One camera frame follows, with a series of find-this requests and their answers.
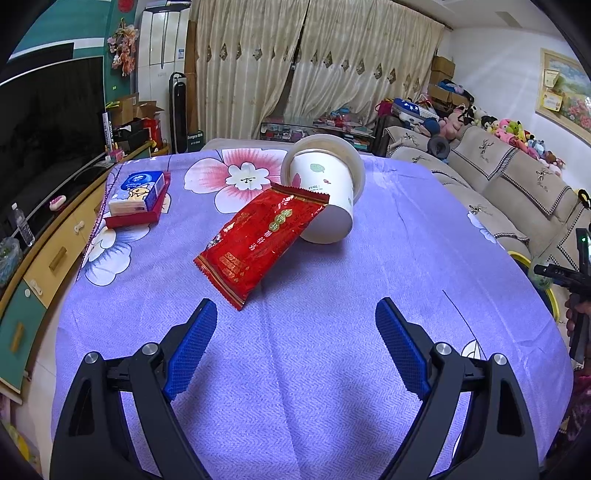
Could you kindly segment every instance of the person's hand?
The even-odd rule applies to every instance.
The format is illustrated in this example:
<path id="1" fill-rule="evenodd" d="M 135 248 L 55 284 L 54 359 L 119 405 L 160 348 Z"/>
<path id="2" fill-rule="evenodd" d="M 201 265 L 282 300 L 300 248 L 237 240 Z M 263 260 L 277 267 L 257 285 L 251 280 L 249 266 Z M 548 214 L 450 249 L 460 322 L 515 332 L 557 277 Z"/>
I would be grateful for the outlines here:
<path id="1" fill-rule="evenodd" d="M 591 317 L 591 302 L 584 301 L 571 307 L 570 303 L 572 296 L 566 301 L 564 304 L 565 307 L 568 308 L 566 311 L 566 317 L 568 321 L 566 322 L 566 334 L 570 337 L 574 332 L 574 320 L 576 318 L 576 313 L 586 313 Z M 587 348 L 585 349 L 585 368 L 586 375 L 591 375 L 591 339 L 589 339 L 589 343 L 587 344 Z"/>

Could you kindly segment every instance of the water bottle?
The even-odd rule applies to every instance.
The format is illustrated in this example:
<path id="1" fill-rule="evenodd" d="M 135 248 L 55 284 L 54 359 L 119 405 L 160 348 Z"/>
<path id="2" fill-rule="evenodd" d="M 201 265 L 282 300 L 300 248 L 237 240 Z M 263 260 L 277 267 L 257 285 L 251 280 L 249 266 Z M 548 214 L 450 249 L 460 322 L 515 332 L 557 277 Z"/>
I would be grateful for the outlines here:
<path id="1" fill-rule="evenodd" d="M 35 242 L 35 236 L 31 232 L 31 227 L 27 223 L 27 218 L 22 210 L 17 207 L 16 203 L 12 204 L 12 210 L 14 210 L 14 219 L 17 222 L 18 231 L 22 235 L 22 239 L 30 247 Z"/>

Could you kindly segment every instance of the yellow rim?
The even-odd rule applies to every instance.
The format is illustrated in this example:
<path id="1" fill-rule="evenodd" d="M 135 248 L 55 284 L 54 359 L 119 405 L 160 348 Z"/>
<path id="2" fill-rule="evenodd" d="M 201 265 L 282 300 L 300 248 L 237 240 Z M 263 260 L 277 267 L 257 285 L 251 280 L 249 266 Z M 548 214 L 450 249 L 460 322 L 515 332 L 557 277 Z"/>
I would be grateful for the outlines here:
<path id="1" fill-rule="evenodd" d="M 513 259 L 517 260 L 519 263 L 524 264 L 528 269 L 531 265 L 531 260 L 523 255 L 521 255 L 519 252 L 513 252 L 513 251 L 509 251 L 507 252 Z M 552 317 L 554 317 L 554 321 L 555 322 L 559 322 L 560 321 L 560 308 L 558 306 L 558 301 L 556 300 L 556 296 L 554 295 L 554 292 L 552 291 L 551 288 L 547 288 L 545 290 L 546 295 L 548 295 L 548 298 L 550 299 L 550 305 L 552 306 Z"/>

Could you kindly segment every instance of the tv stand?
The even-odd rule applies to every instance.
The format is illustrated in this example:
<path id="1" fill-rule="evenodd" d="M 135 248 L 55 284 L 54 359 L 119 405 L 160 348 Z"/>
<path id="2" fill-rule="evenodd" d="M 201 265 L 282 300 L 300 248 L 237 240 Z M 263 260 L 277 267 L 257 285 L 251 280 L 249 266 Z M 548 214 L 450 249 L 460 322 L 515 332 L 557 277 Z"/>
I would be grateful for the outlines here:
<path id="1" fill-rule="evenodd" d="M 147 142 L 122 161 L 150 156 Z M 22 404 L 22 379 L 34 362 L 37 332 L 66 275 L 84 252 L 105 196 L 106 170 L 47 225 L 0 292 L 0 393 Z"/>

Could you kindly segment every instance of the curtain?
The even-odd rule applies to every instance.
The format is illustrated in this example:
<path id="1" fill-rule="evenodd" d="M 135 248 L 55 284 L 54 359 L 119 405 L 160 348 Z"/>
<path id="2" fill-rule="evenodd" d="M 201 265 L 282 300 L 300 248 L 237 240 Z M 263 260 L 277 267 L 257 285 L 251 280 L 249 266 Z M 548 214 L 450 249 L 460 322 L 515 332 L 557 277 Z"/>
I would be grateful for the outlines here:
<path id="1" fill-rule="evenodd" d="M 420 93 L 443 29 L 389 0 L 311 0 L 285 115 L 347 104 L 371 122 L 383 98 Z"/>
<path id="2" fill-rule="evenodd" d="M 258 136 L 285 85 L 308 2 L 193 2 L 197 118 L 208 140 Z"/>

